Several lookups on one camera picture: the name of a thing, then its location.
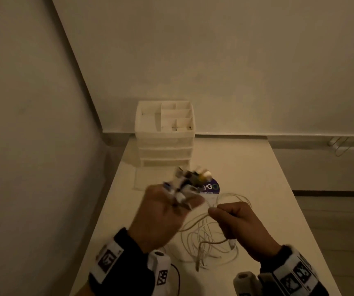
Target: left hand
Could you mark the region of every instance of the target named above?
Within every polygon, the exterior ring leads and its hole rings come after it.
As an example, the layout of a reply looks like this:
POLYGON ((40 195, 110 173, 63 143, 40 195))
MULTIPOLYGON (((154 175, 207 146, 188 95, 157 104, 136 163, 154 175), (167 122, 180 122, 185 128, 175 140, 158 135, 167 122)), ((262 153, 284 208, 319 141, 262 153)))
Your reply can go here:
MULTIPOLYGON (((204 203, 200 195, 189 198, 192 209, 204 203)), ((144 253, 165 246, 182 227, 190 212, 182 206, 173 206, 162 185, 147 187, 139 210, 128 229, 144 253)))

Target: sleeve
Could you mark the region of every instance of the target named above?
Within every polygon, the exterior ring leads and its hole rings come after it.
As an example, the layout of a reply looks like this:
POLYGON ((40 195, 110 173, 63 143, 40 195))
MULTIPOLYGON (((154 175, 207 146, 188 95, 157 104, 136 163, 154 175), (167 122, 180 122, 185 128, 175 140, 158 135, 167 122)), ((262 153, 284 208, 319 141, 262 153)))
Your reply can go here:
POLYGON ((148 254, 141 251, 121 229, 113 241, 105 245, 96 258, 88 283, 96 296, 150 296, 155 287, 154 272, 147 268, 148 254))
POLYGON ((292 246, 283 245, 276 256, 261 262, 258 279, 264 296, 329 295, 316 271, 292 246))

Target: table surface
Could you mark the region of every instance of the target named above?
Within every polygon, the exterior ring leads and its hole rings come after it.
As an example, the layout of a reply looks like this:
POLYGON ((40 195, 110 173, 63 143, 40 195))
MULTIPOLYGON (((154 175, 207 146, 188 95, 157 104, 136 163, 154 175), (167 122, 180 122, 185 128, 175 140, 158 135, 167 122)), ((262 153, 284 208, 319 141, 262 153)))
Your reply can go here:
MULTIPOLYGON (((191 166, 198 165, 212 172, 214 179, 219 183, 221 193, 230 192, 247 197, 254 212, 274 239, 280 244, 294 245, 317 270, 329 294, 340 295, 266 139, 195 138, 191 166)), ((143 187, 146 181, 156 184, 163 180, 156 173, 145 172, 138 166, 140 162, 136 140, 132 137, 115 174, 71 295, 86 282, 89 270, 102 246, 109 242, 120 228, 129 227, 143 196, 143 191, 137 187, 140 185, 143 187)), ((205 212, 207 208, 207 204, 202 205, 191 212, 187 219, 205 212)), ((166 247, 166 252, 181 273, 180 295, 235 295, 233 279, 236 274, 242 271, 258 274, 260 268, 260 264, 251 259, 242 247, 239 246, 239 249, 239 256, 233 262, 196 272, 194 263, 176 260, 176 256, 180 258, 187 256, 179 234, 176 235, 166 247)), ((171 272, 170 294, 174 295, 177 276, 171 272)))

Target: baseboard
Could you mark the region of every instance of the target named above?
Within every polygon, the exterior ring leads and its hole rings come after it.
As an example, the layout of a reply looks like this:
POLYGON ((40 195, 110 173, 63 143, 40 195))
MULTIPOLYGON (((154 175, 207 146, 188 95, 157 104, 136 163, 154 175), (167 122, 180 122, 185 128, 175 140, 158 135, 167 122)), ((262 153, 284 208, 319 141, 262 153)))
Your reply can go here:
POLYGON ((292 190, 295 196, 354 197, 354 191, 335 190, 292 190))

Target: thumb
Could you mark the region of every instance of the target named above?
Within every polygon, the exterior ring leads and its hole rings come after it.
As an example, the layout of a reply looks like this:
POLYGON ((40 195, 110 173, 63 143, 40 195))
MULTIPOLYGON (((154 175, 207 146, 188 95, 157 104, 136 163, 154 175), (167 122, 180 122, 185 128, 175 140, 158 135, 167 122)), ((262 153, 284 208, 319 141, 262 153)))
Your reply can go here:
POLYGON ((235 223, 236 217, 229 214, 227 211, 224 211, 219 208, 209 208, 209 216, 213 218, 218 223, 228 224, 229 226, 235 223))

